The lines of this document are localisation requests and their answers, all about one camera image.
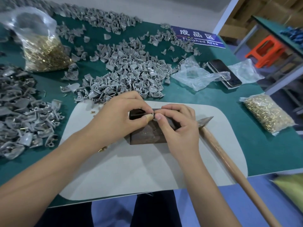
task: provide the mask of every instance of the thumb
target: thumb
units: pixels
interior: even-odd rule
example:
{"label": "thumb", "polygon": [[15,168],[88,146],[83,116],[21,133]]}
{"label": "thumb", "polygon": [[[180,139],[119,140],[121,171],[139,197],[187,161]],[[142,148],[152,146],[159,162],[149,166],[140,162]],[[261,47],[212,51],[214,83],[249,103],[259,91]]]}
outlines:
{"label": "thumb", "polygon": [[149,123],[149,121],[153,120],[153,118],[154,116],[152,114],[147,114],[142,116],[141,118],[132,120],[131,122],[133,124],[134,130],[146,126]]}
{"label": "thumb", "polygon": [[169,133],[174,132],[172,127],[169,125],[166,117],[161,113],[156,113],[154,116],[159,124],[159,127],[161,128],[163,134],[165,137],[169,135]]}

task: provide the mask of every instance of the red plastic stool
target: red plastic stool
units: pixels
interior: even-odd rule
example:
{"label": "red plastic stool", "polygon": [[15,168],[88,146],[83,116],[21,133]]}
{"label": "red plastic stool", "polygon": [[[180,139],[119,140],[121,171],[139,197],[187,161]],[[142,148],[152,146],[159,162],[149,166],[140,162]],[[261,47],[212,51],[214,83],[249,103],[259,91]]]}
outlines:
{"label": "red plastic stool", "polygon": [[283,52],[285,52],[285,46],[272,35],[269,35],[247,53],[245,57],[255,57],[258,60],[255,64],[257,68],[262,68],[265,65],[270,67]]}

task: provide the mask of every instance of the sign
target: sign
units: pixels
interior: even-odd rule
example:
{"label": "sign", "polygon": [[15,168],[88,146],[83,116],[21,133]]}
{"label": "sign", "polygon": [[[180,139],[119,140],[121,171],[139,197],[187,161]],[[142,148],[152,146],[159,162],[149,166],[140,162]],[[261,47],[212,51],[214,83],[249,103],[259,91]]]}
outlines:
{"label": "sign", "polygon": [[176,33],[176,36],[183,41],[191,40],[191,42],[194,42],[195,44],[225,48],[224,43],[216,34],[199,30],[180,28],[177,26],[171,26],[171,28]]}

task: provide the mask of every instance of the dark pants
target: dark pants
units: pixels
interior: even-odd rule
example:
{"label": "dark pants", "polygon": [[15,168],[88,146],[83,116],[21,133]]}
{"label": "dark pants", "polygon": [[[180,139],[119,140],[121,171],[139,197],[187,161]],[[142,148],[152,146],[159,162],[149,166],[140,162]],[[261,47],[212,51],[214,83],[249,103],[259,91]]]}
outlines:
{"label": "dark pants", "polygon": [[[35,227],[93,227],[91,202],[49,208]],[[181,227],[173,190],[137,195],[131,227]]]}

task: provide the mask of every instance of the smartphone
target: smartphone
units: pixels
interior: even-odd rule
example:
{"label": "smartphone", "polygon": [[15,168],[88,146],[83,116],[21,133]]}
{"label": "smartphone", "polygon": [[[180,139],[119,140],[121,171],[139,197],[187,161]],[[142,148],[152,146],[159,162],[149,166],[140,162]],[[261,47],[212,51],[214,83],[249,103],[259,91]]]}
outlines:
{"label": "smartphone", "polygon": [[234,89],[241,86],[242,82],[236,77],[235,74],[223,63],[222,60],[216,59],[206,63],[209,69],[216,73],[216,72],[229,72],[230,73],[230,80],[225,80],[222,77],[221,82],[227,87],[228,89]]}

